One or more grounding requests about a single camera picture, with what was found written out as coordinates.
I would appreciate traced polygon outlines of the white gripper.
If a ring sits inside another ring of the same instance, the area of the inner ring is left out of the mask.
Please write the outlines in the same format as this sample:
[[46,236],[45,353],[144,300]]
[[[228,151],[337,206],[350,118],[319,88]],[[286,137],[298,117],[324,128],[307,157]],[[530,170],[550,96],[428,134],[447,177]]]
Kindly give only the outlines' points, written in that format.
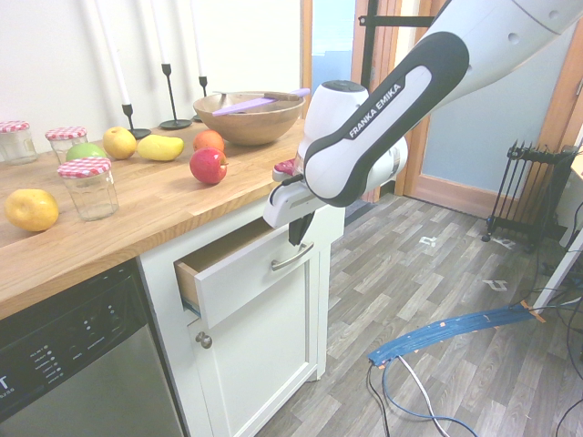
[[264,220],[274,229],[289,224],[288,240],[293,246],[301,244],[311,225],[315,210],[325,205],[303,180],[284,180],[270,194],[263,212]]

